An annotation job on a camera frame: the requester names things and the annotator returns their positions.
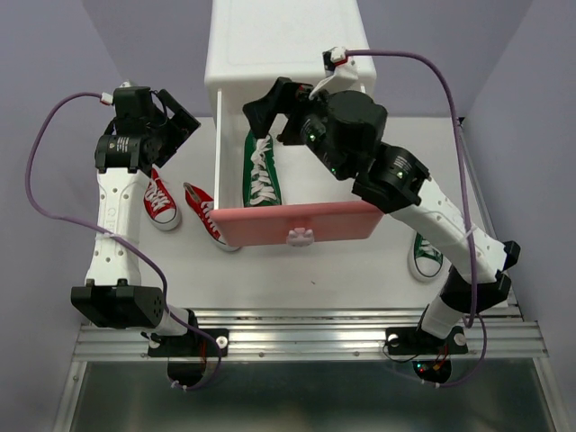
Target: pink drawer front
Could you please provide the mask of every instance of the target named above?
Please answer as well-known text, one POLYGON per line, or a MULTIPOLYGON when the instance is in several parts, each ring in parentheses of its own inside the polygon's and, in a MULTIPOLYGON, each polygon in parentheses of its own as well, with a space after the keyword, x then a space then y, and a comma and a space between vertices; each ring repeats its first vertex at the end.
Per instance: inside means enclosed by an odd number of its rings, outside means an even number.
POLYGON ((367 239, 382 218, 362 201, 278 205, 211 212, 231 246, 284 244, 289 232, 312 230, 314 241, 367 239))

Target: glass panel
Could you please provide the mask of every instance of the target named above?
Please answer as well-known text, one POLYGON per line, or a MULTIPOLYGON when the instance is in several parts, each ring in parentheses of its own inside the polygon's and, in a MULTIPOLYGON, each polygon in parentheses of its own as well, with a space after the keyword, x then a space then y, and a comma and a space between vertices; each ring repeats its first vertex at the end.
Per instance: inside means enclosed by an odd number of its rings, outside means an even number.
MULTIPOLYGON (((473 361, 453 362, 453 377, 473 361)), ((486 361, 454 389, 433 389, 390 363, 224 364, 198 392, 170 388, 166 364, 90 364, 72 430, 549 431, 530 359, 486 361)), ((409 373, 411 365, 398 366, 409 373)))

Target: white shoelace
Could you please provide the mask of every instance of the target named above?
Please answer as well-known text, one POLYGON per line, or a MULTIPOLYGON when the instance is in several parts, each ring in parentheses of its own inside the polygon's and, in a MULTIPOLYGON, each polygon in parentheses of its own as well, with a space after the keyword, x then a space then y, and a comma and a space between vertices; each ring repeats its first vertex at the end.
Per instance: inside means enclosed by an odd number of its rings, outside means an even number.
POLYGON ((202 213, 204 213, 206 220, 210 223, 210 229, 220 234, 220 232, 216 229, 216 224, 210 217, 210 214, 208 214, 210 211, 214 210, 214 201, 204 201, 202 204, 200 204, 200 208, 202 209, 202 213))
POLYGON ((430 242, 428 240, 426 240, 425 238, 422 239, 422 242, 420 243, 420 249, 422 249, 424 251, 424 253, 431 255, 432 257, 435 257, 438 252, 438 249, 436 249, 435 247, 433 247, 430 242))
POLYGON ((265 153, 271 149, 271 147, 268 147, 268 142, 270 143, 270 146, 273 145, 269 136, 264 139, 259 139, 256 142, 256 150, 250 157, 250 160, 254 164, 250 176, 255 178, 251 183, 252 189, 250 195, 256 195, 256 198, 250 200, 250 205, 258 205, 262 201, 276 200, 275 190, 272 187, 272 180, 270 180, 270 175, 268 174, 268 171, 266 171, 265 153))
POLYGON ((156 212, 158 209, 161 209, 163 206, 170 204, 170 199, 166 196, 164 191, 158 187, 156 181, 152 182, 144 195, 146 201, 150 201, 150 205, 152 206, 152 210, 156 212))

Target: white table surface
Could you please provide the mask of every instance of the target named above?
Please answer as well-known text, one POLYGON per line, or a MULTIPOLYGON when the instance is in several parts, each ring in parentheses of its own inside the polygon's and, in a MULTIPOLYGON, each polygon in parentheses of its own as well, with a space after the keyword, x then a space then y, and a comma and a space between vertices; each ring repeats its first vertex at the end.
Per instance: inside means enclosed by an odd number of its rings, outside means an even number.
MULTIPOLYGON (((407 267, 413 231, 382 218, 366 240, 244 247, 228 254, 210 240, 185 203, 184 181, 209 194, 214 187, 215 128, 212 118, 178 150, 161 175, 182 211, 171 232, 155 229, 142 214, 140 247, 165 271, 168 302, 188 308, 421 308, 436 295, 443 276, 429 284, 414 280, 407 267)), ((456 205, 461 206, 454 136, 449 119, 390 118, 383 140, 412 151, 456 205)), ((472 219, 483 228, 470 180, 472 219)), ((140 264, 142 284, 159 286, 140 264)))

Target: sneaker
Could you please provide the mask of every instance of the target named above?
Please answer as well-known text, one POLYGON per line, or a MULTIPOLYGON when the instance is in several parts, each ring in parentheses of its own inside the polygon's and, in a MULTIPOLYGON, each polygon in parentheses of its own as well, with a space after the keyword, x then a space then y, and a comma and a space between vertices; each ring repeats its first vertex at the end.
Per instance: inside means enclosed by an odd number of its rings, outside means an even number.
POLYGON ((188 205, 198 215, 208 234, 214 240, 216 246, 226 252, 234 252, 239 247, 229 246, 224 237, 216 228, 216 224, 210 217, 210 211, 214 209, 214 199, 209 196, 205 191, 199 187, 193 186, 189 183, 184 183, 184 195, 188 205))
POLYGON ((150 183, 144 193, 144 207, 152 225, 159 230, 173 230, 182 219, 176 201, 166 189, 155 168, 152 168, 150 183))
POLYGON ((408 255, 408 267, 412 276, 421 282, 432 282, 440 275, 444 256, 428 240, 416 233, 408 255))
POLYGON ((280 185, 274 163, 274 141, 256 139, 251 132, 244 143, 244 207, 281 205, 280 185))

